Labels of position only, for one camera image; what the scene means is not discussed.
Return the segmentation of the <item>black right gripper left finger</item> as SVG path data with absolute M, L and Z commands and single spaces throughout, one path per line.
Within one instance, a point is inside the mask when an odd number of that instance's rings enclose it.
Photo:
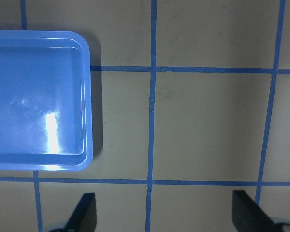
M 95 193 L 85 193 L 74 209 L 64 232 L 94 232 L 97 226 Z

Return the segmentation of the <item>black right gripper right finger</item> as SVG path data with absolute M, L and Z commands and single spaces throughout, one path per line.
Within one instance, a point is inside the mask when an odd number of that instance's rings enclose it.
M 232 222 L 238 232 L 271 232 L 276 227 L 243 190 L 232 192 Z

